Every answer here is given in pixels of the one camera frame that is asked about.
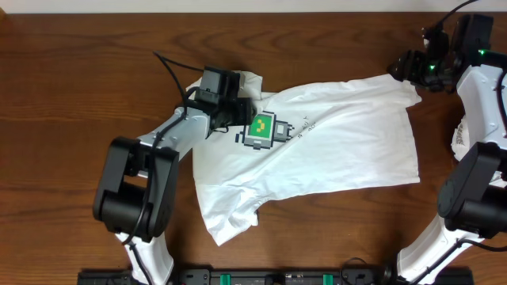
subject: printed graphic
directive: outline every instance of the printed graphic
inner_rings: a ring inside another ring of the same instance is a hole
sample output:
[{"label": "printed graphic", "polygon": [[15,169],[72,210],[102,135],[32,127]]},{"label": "printed graphic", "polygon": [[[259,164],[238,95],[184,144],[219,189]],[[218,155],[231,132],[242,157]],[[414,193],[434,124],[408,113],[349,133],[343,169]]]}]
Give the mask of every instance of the printed graphic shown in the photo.
[{"label": "printed graphic", "polygon": [[294,127],[291,124],[276,120],[275,113],[263,111],[255,116],[250,126],[245,126],[243,131],[236,134],[236,142],[251,146],[255,150],[269,150],[274,142],[285,143],[292,139],[289,134],[292,130]]}]

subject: white cloth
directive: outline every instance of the white cloth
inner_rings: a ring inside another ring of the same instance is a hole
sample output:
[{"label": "white cloth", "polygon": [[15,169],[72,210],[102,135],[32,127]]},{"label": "white cloth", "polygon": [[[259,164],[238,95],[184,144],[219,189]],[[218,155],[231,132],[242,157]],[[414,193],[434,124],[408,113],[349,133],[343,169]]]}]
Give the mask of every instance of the white cloth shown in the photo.
[{"label": "white cloth", "polygon": [[[454,135],[452,136],[451,148],[454,152],[455,159],[460,162],[471,147],[467,116],[464,116],[458,127],[454,130]],[[494,173],[493,177],[491,177],[490,185],[504,188],[507,186],[507,182],[502,180],[501,172],[497,171]]]},{"label": "white cloth", "polygon": [[419,182],[406,108],[421,98],[390,75],[261,93],[252,126],[230,127],[193,148],[204,223],[218,245],[257,225],[266,201]]}]

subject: wire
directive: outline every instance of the wire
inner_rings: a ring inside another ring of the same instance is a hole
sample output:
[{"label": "wire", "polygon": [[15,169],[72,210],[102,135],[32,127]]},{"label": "wire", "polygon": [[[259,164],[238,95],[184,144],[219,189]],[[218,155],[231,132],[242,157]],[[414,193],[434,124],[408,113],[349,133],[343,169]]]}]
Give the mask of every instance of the wire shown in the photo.
[{"label": "wire", "polygon": [[453,15],[454,13],[456,13],[457,10],[463,8],[464,6],[468,5],[468,4],[471,4],[473,2],[477,2],[478,0],[469,0],[469,1],[466,1],[466,2],[463,2],[461,3],[461,5],[457,6],[456,8],[452,9],[451,12],[447,13],[443,18],[442,20],[438,21],[436,23],[436,25],[442,25],[445,20],[447,20],[451,15]]},{"label": "wire", "polygon": [[129,243],[129,249],[134,253],[135,262],[139,265],[139,268],[141,268],[141,271],[144,274],[144,278],[146,278],[148,285],[152,285],[151,278],[148,275],[148,271],[145,269],[143,262],[141,261],[141,257],[139,257],[139,252],[137,251],[137,248],[135,247],[134,243]]},{"label": "wire", "polygon": [[351,283],[347,280],[347,278],[345,278],[345,277],[343,276],[343,271],[345,270],[345,267],[347,266],[347,264],[349,264],[351,261],[355,261],[355,260],[357,260],[357,261],[361,261],[361,262],[362,262],[362,263],[364,263],[364,264],[368,264],[368,263],[366,263],[366,261],[364,261],[363,259],[361,259],[361,258],[359,258],[359,257],[353,257],[353,258],[351,258],[351,259],[347,260],[347,261],[343,264],[343,266],[341,266],[341,270],[340,270],[340,279],[341,279],[341,281],[343,281],[343,282],[344,282],[345,284],[347,284],[347,285],[352,285],[352,284],[351,284]]},{"label": "wire", "polygon": [[476,241],[471,241],[469,239],[459,240],[443,256],[441,256],[432,266],[426,268],[426,271],[424,273],[422,273],[421,275],[419,275],[414,281],[412,281],[410,283],[410,285],[419,284],[419,282],[421,282],[421,280],[423,280],[429,273],[431,273],[433,270],[435,270],[435,268],[437,268],[440,264],[442,264],[442,262],[444,262],[446,259],[448,259],[452,255],[452,253],[454,253],[464,243],[475,245],[475,246],[479,247],[480,249],[484,249],[484,250],[495,252],[495,253],[507,252],[507,246],[504,246],[501,248],[495,248],[492,246],[483,245],[483,244],[476,242]]},{"label": "wire", "polygon": [[497,81],[497,103],[498,103],[498,111],[500,111],[501,121],[504,124],[504,130],[505,133],[507,134],[507,115],[505,114],[504,98],[501,94],[501,90],[503,88],[502,82],[504,81],[506,74],[507,70],[503,70]]},{"label": "wire", "polygon": [[186,66],[185,64],[176,63],[173,60],[164,58],[163,56],[161,56],[156,51],[153,51],[153,54],[158,59],[160,59],[160,61],[164,65],[164,67],[166,67],[166,69],[169,71],[169,73],[173,77],[174,82],[176,83],[176,86],[177,86],[178,90],[180,91],[181,99],[183,100],[183,113],[174,122],[170,123],[167,127],[164,127],[160,132],[158,132],[155,135],[155,140],[153,141],[153,143],[151,145],[151,151],[150,151],[150,158],[151,159],[150,159],[150,168],[148,169],[148,182],[147,182],[146,191],[144,192],[144,195],[143,195],[143,205],[141,207],[141,212],[139,213],[139,217],[137,218],[137,221],[135,222],[134,228],[132,229],[131,233],[128,235],[127,239],[125,239],[121,243],[122,245],[126,245],[126,244],[128,244],[129,242],[132,241],[132,239],[135,236],[135,233],[139,229],[141,221],[143,221],[144,214],[145,214],[145,212],[146,212],[146,210],[148,208],[148,202],[150,200],[150,193],[151,193],[151,185],[153,184],[153,172],[154,172],[154,169],[155,169],[154,153],[155,153],[155,150],[157,149],[157,145],[160,143],[160,141],[162,141],[163,136],[166,134],[166,132],[168,130],[170,130],[172,127],[176,126],[178,123],[180,123],[187,116],[187,103],[186,102],[187,102],[188,98],[190,97],[190,95],[192,95],[192,93],[194,91],[196,91],[196,89],[199,89],[198,87],[192,87],[191,89],[189,89],[189,91],[187,93],[185,93],[183,91],[183,89],[181,88],[180,82],[177,80],[176,74],[171,69],[171,67],[166,63],[166,60],[169,61],[170,63],[177,64],[180,67],[191,68],[191,69],[194,69],[194,70],[196,68],[190,67],[190,66]]}]

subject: wood grain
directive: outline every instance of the wood grain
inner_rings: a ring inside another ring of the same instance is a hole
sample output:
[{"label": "wood grain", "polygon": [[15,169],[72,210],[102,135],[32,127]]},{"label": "wood grain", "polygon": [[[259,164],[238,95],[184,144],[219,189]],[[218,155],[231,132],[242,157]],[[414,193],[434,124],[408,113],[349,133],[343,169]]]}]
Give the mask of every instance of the wood grain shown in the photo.
[{"label": "wood grain", "polygon": [[[441,16],[10,15],[0,25],[0,283],[72,284],[83,268],[129,265],[91,206],[111,140],[151,131],[179,100],[152,50],[193,66],[253,71],[264,76],[264,90],[276,92],[384,74],[403,51],[422,48],[421,27]],[[507,15],[494,16],[493,48],[507,52]],[[200,76],[177,74],[184,86]],[[268,202],[259,226],[217,247],[200,217],[189,155],[166,231],[170,253],[180,264],[215,268],[383,262],[431,221],[439,187],[456,165],[450,142],[463,115],[460,99],[420,94],[423,101],[409,109],[420,184]],[[507,254],[469,249],[454,265],[470,266],[477,284],[502,284],[506,261]]]}]

